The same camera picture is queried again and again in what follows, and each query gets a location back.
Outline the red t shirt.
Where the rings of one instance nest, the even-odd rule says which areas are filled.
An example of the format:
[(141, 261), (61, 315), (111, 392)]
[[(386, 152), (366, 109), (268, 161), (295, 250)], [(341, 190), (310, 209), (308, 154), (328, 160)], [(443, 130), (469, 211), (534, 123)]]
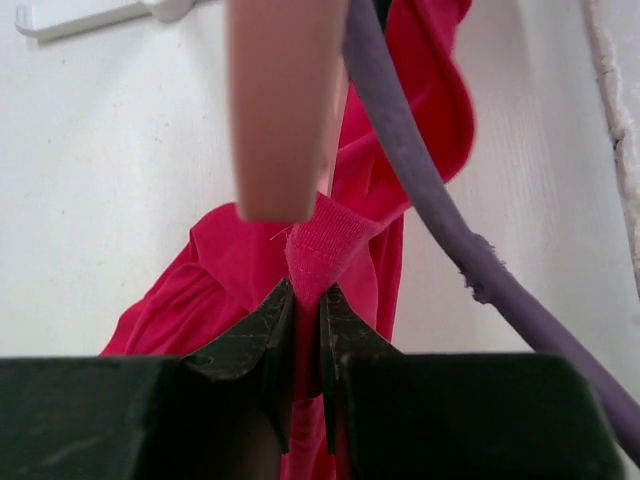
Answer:
[[(444, 180), (469, 157), (474, 117), (452, 59), (466, 1), (396, 1), (386, 42), (422, 139)], [(409, 199), (356, 93), (333, 185), (300, 225), (246, 223), (232, 204), (207, 213), (145, 296), (120, 317), (107, 356), (185, 356), (253, 311), (283, 278), (296, 295), (296, 386), (285, 479), (332, 479), (318, 365), (318, 302), (338, 285), (381, 336), (394, 328)]]

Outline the pink hanger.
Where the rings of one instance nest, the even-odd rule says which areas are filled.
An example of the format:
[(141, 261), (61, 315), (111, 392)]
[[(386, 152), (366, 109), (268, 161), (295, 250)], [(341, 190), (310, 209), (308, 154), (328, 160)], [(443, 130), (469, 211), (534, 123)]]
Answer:
[(225, 4), (231, 150), (246, 221), (304, 223), (332, 188), (349, 89), (347, 6)]

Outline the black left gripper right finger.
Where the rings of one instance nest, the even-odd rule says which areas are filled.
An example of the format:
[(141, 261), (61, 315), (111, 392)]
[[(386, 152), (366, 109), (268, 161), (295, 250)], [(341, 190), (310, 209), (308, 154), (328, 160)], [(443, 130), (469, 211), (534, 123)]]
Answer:
[(619, 479), (585, 379), (540, 354), (404, 354), (338, 287), (319, 304), (328, 448), (340, 479)]

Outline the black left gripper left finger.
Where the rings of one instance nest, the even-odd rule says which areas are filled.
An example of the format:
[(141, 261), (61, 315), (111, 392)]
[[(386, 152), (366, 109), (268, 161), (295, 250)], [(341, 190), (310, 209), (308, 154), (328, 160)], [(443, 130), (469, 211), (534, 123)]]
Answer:
[(276, 479), (289, 448), (294, 300), (282, 281), (182, 357), (1, 363), (5, 479)]

